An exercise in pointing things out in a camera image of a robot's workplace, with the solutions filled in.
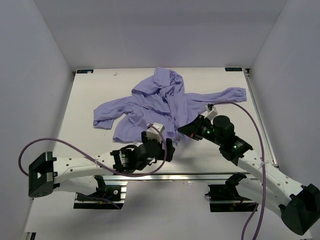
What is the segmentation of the lavender zip-up hooded jacket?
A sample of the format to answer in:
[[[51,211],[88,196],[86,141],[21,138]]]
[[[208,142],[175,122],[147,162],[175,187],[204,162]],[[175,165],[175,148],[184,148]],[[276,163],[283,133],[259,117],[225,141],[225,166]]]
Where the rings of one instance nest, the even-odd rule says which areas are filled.
[[[141,133],[148,124],[164,126],[163,136],[179,142],[179,127],[183,127],[206,110],[206,105],[247,100],[241,87],[229,87],[220,92],[200,94],[186,93],[184,80],[177,72],[157,67],[154,74],[139,82],[127,97],[111,100],[93,111],[93,126],[110,130],[117,124],[112,139],[118,143],[141,142]]]

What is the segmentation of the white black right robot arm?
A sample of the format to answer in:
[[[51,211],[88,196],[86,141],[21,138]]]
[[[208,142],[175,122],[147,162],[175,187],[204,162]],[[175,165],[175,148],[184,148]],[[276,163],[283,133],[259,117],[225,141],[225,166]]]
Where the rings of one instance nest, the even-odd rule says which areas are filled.
[[[272,164],[263,162],[250,144],[236,136],[235,127],[227,116],[218,115],[209,120],[199,115],[178,131],[194,140],[206,139],[218,145],[226,160],[261,182],[236,173],[225,182],[229,198],[236,200],[241,196],[257,202],[278,215],[300,236],[320,219],[320,190],[312,183],[303,185]]]

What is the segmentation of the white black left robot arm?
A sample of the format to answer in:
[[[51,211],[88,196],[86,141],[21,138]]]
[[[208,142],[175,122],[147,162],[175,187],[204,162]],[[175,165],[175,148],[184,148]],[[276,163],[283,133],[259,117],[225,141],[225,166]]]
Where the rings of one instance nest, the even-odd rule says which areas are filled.
[[[150,129],[141,136],[139,146],[129,144],[96,156],[85,152],[82,157],[56,157],[51,151],[42,153],[28,167],[29,197],[45,197],[60,190],[82,192],[99,200],[105,196],[106,187],[93,183],[95,176],[143,177],[142,171],[147,166],[172,160],[175,148],[170,138],[163,139]]]

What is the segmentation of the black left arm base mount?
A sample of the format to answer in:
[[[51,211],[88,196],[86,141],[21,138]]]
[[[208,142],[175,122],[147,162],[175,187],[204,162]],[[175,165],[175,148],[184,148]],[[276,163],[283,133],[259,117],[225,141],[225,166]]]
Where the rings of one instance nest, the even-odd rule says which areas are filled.
[[[84,210],[121,210],[127,192],[127,183],[106,181],[102,176],[95,176],[95,192],[87,195],[76,194],[74,209]]]

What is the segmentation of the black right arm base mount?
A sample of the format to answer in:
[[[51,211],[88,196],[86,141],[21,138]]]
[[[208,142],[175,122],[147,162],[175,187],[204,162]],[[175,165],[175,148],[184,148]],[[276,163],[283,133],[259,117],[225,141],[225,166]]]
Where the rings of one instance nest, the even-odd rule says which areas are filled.
[[[239,195],[236,187],[246,175],[236,172],[223,184],[208,185],[208,193],[204,196],[209,200],[211,213],[252,212],[256,203],[249,198]]]

